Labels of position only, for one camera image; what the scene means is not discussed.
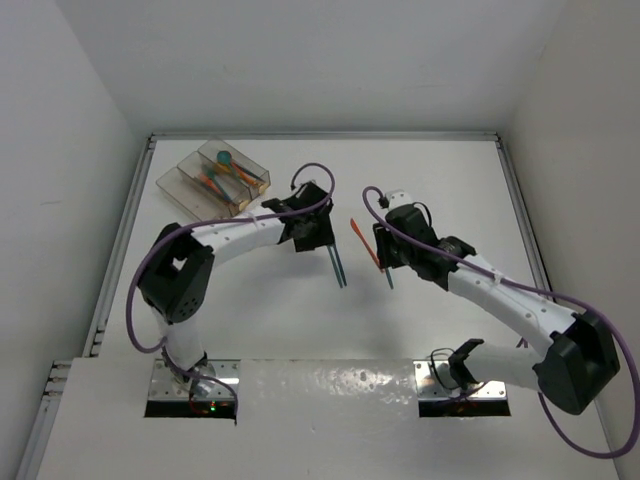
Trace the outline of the teal plastic fork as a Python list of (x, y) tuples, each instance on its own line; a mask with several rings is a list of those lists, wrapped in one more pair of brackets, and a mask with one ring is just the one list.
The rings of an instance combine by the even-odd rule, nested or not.
[(236, 204), (235, 197), (227, 191), (221, 180), (221, 178), (226, 174), (227, 171), (225, 171), (221, 167), (202, 166), (200, 181), (224, 203)]

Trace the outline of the dark blue plastic spoon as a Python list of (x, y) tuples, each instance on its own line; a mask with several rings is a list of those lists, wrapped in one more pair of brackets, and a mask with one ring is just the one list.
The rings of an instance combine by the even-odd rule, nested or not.
[(254, 174), (252, 171), (244, 168), (242, 165), (235, 163), (234, 167), (236, 170), (243, 176), (247, 178), (247, 182), (258, 182), (261, 183), (262, 179), (260, 176)]

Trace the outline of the orange plastic spoon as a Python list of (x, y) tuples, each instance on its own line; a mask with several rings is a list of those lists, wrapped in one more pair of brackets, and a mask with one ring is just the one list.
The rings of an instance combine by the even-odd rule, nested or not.
[(234, 170), (234, 172), (240, 177), (242, 178), (246, 183), (248, 184), (252, 184), (252, 185), (257, 185), (260, 183), (260, 179), (253, 176), (250, 172), (247, 172), (246, 170), (244, 170), (240, 165), (238, 165), (237, 163), (232, 163), (231, 164), (232, 169)]

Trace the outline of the teal plastic spoon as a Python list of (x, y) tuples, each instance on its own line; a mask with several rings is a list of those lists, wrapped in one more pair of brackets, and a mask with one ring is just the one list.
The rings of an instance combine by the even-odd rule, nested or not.
[(226, 167), (227, 166), (231, 166), (232, 163), (238, 163), (234, 157), (232, 156), (231, 152), (228, 150), (221, 150), (217, 153), (216, 155), (216, 162), (217, 165), (219, 166), (219, 168), (225, 172), (230, 174), (227, 170)]

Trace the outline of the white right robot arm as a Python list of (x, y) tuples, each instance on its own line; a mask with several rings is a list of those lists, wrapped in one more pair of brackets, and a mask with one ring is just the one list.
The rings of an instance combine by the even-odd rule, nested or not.
[(576, 312), (516, 288), (474, 247), (436, 235), (430, 216), (402, 190), (378, 200), (386, 215), (373, 226), (382, 268), (403, 266), (470, 301), (526, 340), (529, 349), (467, 340), (431, 373), (446, 392), (501, 381), (541, 393), (571, 415), (581, 414), (619, 372), (610, 328), (589, 310)]

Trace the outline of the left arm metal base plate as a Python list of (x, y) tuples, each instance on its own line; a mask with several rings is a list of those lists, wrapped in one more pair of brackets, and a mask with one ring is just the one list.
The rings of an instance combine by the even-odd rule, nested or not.
[(231, 401), (239, 392), (239, 362), (208, 360), (195, 369), (195, 378), (175, 373), (162, 359), (153, 365), (147, 398), (150, 401)]

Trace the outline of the orange plastic knife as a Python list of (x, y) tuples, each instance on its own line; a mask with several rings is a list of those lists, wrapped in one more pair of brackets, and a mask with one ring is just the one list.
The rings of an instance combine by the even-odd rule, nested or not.
[(374, 264), (376, 265), (376, 268), (383, 273), (384, 269), (381, 267), (379, 259), (377, 257), (376, 252), (373, 250), (373, 248), (371, 247), (371, 245), (369, 244), (369, 242), (367, 241), (365, 235), (363, 234), (363, 232), (361, 231), (359, 225), (357, 224), (357, 222), (355, 221), (354, 218), (351, 218), (349, 220), (349, 224), (350, 227), (352, 229), (352, 231), (355, 233), (355, 235), (358, 237), (358, 239), (360, 240), (360, 242), (362, 243), (363, 247), (365, 248), (365, 250), (367, 251), (368, 255), (370, 256), (370, 258), (372, 259), (372, 261), (374, 262)]

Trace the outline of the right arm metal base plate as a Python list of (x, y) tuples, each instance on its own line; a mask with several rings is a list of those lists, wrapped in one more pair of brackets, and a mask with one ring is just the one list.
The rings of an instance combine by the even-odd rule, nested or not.
[(448, 362), (444, 358), (414, 360), (413, 366), (416, 393), (420, 401), (506, 401), (508, 398), (505, 384), (498, 381), (472, 384), (467, 390), (444, 386), (441, 379), (448, 370)]

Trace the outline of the teal plastic knife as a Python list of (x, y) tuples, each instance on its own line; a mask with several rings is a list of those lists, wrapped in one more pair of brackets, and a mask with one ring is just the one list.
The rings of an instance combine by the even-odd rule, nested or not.
[(334, 273), (338, 282), (338, 285), (340, 288), (344, 288), (345, 287), (345, 283), (343, 280), (343, 276), (341, 273), (341, 268), (339, 266), (339, 261), (338, 261), (338, 256), (337, 256), (337, 250), (336, 250), (336, 246), (335, 245), (328, 245), (327, 246), (327, 250), (329, 253), (329, 257), (331, 259), (331, 263), (334, 269)]
[(394, 287), (391, 271), (389, 269), (385, 269), (385, 275), (386, 275), (387, 282), (389, 284), (390, 289), (393, 290), (395, 287)]

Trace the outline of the yellow plastic spoon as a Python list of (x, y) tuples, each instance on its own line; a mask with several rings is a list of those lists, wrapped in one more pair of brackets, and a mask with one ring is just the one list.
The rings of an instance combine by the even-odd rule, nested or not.
[(262, 184), (262, 182), (259, 179), (256, 179), (256, 178), (252, 177), (247, 172), (245, 172), (244, 170), (240, 169), (239, 166), (236, 165), (236, 164), (232, 164), (231, 166), (227, 166), (226, 170), (231, 175), (233, 175), (234, 177), (236, 177), (237, 179), (239, 179), (240, 181), (244, 182), (247, 185), (258, 187), (258, 186), (260, 186)]

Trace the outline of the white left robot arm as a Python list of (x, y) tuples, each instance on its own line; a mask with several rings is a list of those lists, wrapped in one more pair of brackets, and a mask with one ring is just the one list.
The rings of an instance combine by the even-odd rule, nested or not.
[(183, 382), (200, 379), (207, 355), (195, 316), (213, 270), (262, 247), (292, 242), (297, 252), (335, 243), (331, 194), (309, 181), (286, 199), (270, 199), (234, 218), (166, 225), (135, 284), (156, 315), (162, 354)]

